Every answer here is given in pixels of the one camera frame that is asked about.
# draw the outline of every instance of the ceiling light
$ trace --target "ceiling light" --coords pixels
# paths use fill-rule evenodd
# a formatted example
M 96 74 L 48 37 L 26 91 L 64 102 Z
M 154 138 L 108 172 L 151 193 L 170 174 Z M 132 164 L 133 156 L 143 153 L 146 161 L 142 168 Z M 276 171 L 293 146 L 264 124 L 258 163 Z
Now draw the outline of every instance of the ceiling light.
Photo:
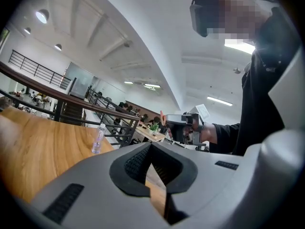
M 152 84 L 145 84 L 145 86 L 151 86 L 151 87 L 157 87 L 157 88 L 160 88 L 159 85 L 152 85 Z
M 60 45 L 60 44 L 56 44 L 54 47 L 55 47 L 57 50 L 61 51 L 61 45 Z
M 31 33 L 31 32 L 30 32 L 30 31 L 31 31 L 30 27 L 25 28 L 24 31 L 25 31 L 27 34 L 30 34 L 30 33 Z
M 231 103 L 228 103 L 228 102 L 225 102 L 225 101 L 223 101 L 223 100 L 219 100 L 219 99 L 217 99 L 217 98 L 213 98 L 213 97 L 210 97 L 210 96 L 208 96 L 207 99 L 210 99 L 210 100 L 213 100 L 213 101 L 216 101 L 216 102 L 219 102 L 219 103 L 228 105 L 228 106 L 232 106 L 232 105 L 233 105 L 233 104 L 231 104 Z
M 235 39 L 225 39 L 224 45 L 226 47 L 234 48 L 234 49 L 237 49 L 237 50 L 240 50 L 243 52 L 247 52 L 249 54 L 252 54 L 253 51 L 255 50 L 254 46 L 247 44 L 245 42 L 235 40 Z
M 36 12 L 36 17 L 44 24 L 47 23 L 49 19 L 49 12 L 47 10 L 39 10 Z
M 156 91 L 156 89 L 154 89 L 152 86 L 144 86 L 144 87 L 148 88 L 149 90 Z

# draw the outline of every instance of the plastic bottle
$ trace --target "plastic bottle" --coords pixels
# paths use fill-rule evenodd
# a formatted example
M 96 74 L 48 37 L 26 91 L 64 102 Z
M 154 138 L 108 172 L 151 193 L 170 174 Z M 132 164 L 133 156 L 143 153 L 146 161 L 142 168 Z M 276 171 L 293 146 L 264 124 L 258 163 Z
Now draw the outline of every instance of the plastic bottle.
M 95 154 L 99 154 L 101 152 L 102 148 L 102 141 L 105 137 L 105 132 L 106 132 L 106 125 L 105 124 L 100 124 L 98 127 L 99 133 L 97 135 L 97 138 L 95 139 L 95 142 L 92 145 L 92 152 Z

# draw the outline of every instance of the black metal railing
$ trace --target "black metal railing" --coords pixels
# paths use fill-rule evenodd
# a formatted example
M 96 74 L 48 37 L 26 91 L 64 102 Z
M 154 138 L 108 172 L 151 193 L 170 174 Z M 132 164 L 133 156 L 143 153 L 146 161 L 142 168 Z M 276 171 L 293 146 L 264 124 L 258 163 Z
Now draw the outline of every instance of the black metal railing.
M 98 94 L 96 91 L 92 90 L 91 88 L 88 89 L 86 96 L 87 96 L 87 100 L 91 104 L 105 107 L 106 109 L 111 109 L 134 117 L 132 113 L 114 104 L 113 102 L 103 97 L 102 95 Z M 123 119 L 113 118 L 109 114 L 99 113 L 99 112 L 96 112 L 96 114 L 100 118 L 101 123 L 104 123 L 106 125 L 108 131 L 113 133 L 113 135 L 109 135 L 109 136 L 113 136 L 118 142 L 121 140 L 122 136 L 124 136 L 122 135 L 123 132 L 125 135 L 128 135 L 131 130 L 135 131 L 138 124 L 138 121 L 133 123 L 129 121 L 128 118 L 123 118 Z
M 70 79 L 64 77 L 44 66 L 41 64 L 25 57 L 21 53 L 13 50 L 10 55 L 9 63 L 12 63 L 19 67 L 22 70 L 27 71 L 28 73 L 33 74 L 45 81 L 48 81 L 50 84 L 56 85 L 64 90 L 67 89 Z
M 91 104 L 86 101 L 75 98 L 73 96 L 61 93 L 59 91 L 56 91 L 50 87 L 47 87 L 47 86 L 41 84 L 39 82 L 36 82 L 35 80 L 33 80 L 23 74 L 20 74 L 16 71 L 12 70 L 10 67 L 8 67 L 7 65 L 5 65 L 2 62 L 0 62 L 0 72 L 3 73 L 4 75 L 10 77 L 11 79 L 21 83 L 24 86 L 28 86 L 33 90 L 39 91 L 42 94 L 45 94 L 49 97 L 52 97 L 52 98 L 58 100 L 55 110 L 50 111 L 50 110 L 41 108 L 39 106 L 36 106 L 35 104 L 32 104 L 30 102 L 26 102 L 26 101 L 20 99 L 19 97 L 16 97 L 13 94 L 7 93 L 6 91 L 3 91 L 2 89 L 0 89 L 0 94 L 3 94 L 5 97 L 9 98 L 9 100 L 10 100 L 9 105 L 18 106 L 19 104 L 22 104 L 24 106 L 27 106 L 30 109 L 35 109 L 42 113 L 49 114 L 50 116 L 53 117 L 54 121 L 61 121 L 62 119 L 67 119 L 67 120 L 77 122 L 77 123 L 100 125 L 101 123 L 104 123 L 104 118 L 102 118 L 102 116 L 108 116 L 112 120 L 115 120 L 115 118 L 125 119 L 129 122 L 127 126 L 116 125 L 115 123 L 114 123 L 114 125 L 112 125 L 112 123 L 108 123 L 108 124 L 105 123 L 107 129 L 110 132 L 111 132 L 112 128 L 116 129 L 116 130 L 118 130 L 118 128 L 121 128 L 124 131 L 124 133 L 123 132 L 120 133 L 120 131 L 117 131 L 116 133 L 118 133 L 118 135 L 110 134 L 110 135 L 105 135 L 105 136 L 114 137 L 116 139 L 117 142 L 110 143 L 111 145 L 120 145 L 120 147 L 123 147 L 123 146 L 127 146 L 130 144 L 132 136 L 134 134 L 134 131 L 135 131 L 140 119 L 134 115 L 130 115 L 129 112 L 123 110 L 119 106 L 114 104 L 116 107 L 118 107 L 120 110 L 122 110 L 121 112 L 114 111 L 110 108 L 103 108 L 103 107 L 98 106 L 97 104 Z M 70 103 L 70 104 L 73 104 L 76 106 L 80 106 L 83 109 L 88 109 L 90 111 L 94 111 L 94 112 L 98 113 L 98 116 L 100 116 L 101 120 L 99 122 L 94 122 L 94 121 L 87 121 L 84 119 L 67 116 L 67 115 L 63 114 L 63 111 L 62 111 L 64 103 Z

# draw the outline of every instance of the wooden surface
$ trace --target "wooden surface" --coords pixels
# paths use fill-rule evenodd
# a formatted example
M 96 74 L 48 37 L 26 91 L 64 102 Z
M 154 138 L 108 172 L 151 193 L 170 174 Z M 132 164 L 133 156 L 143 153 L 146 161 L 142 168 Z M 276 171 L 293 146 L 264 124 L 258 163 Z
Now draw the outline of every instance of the wooden surface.
M 46 184 L 91 152 L 96 128 L 69 125 L 14 107 L 0 113 L 0 174 L 8 191 L 30 202 Z M 102 153 L 113 151 L 106 138 Z M 151 181 L 151 202 L 164 213 L 165 190 Z
M 122 119 L 123 122 L 125 122 L 126 124 L 129 125 L 130 120 L 126 120 L 126 119 Z M 142 126 L 146 127 L 146 129 L 142 128 L 141 126 L 136 127 L 135 131 L 137 133 L 139 133 L 140 135 L 148 138 L 149 140 L 153 141 L 153 142 L 158 142 L 158 141 L 163 141 L 165 139 L 165 135 L 161 134 L 158 132 L 158 134 L 156 136 L 153 136 L 151 134 L 148 133 L 148 126 L 144 125 L 143 123 L 141 123 Z
M 158 133 L 156 136 L 153 136 L 148 133 L 148 129 L 144 129 L 139 126 L 135 129 L 135 131 L 153 142 L 163 141 L 165 139 L 165 135 Z

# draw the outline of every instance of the ceiling beam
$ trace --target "ceiling beam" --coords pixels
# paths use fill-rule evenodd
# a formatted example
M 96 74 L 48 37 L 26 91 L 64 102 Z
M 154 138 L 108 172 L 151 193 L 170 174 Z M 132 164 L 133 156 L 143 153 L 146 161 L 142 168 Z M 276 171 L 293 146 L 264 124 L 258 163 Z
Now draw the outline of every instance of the ceiling beam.
M 54 31 L 57 30 L 57 22 L 56 22 L 56 19 L 55 19 L 55 9 L 54 9 L 54 4 L 55 4 L 55 0 L 47 0 L 47 6 L 48 6 L 48 11 L 49 11 L 49 19 L 51 19 L 52 21 L 52 24 L 53 24 L 53 29 Z
M 72 1 L 72 9 L 71 9 L 71 19 L 70 19 L 70 36 L 72 38 L 75 37 L 75 24 L 77 18 L 77 10 L 81 3 L 81 0 L 73 0 Z
M 91 44 L 96 36 L 96 33 L 99 31 L 100 27 L 107 21 L 107 19 L 108 19 L 107 14 L 103 14 L 101 17 L 98 18 L 98 20 L 96 21 L 95 25 L 93 26 L 91 32 L 89 33 L 87 47 L 91 46 Z
M 136 62 L 129 62 L 124 65 L 118 65 L 111 67 L 110 69 L 114 71 L 126 70 L 126 69 L 137 69 L 137 68 L 149 68 L 150 65 L 147 63 L 136 63 Z
M 104 50 L 101 54 L 100 54 L 100 60 L 104 59 L 105 57 L 107 57 L 109 54 L 115 52 L 116 50 L 118 50 L 120 47 L 122 47 L 124 45 L 124 43 L 129 43 L 131 44 L 132 41 L 126 41 L 122 38 L 120 38 L 119 40 L 117 40 L 114 44 L 112 44 L 111 46 L 109 46 L 106 50 Z

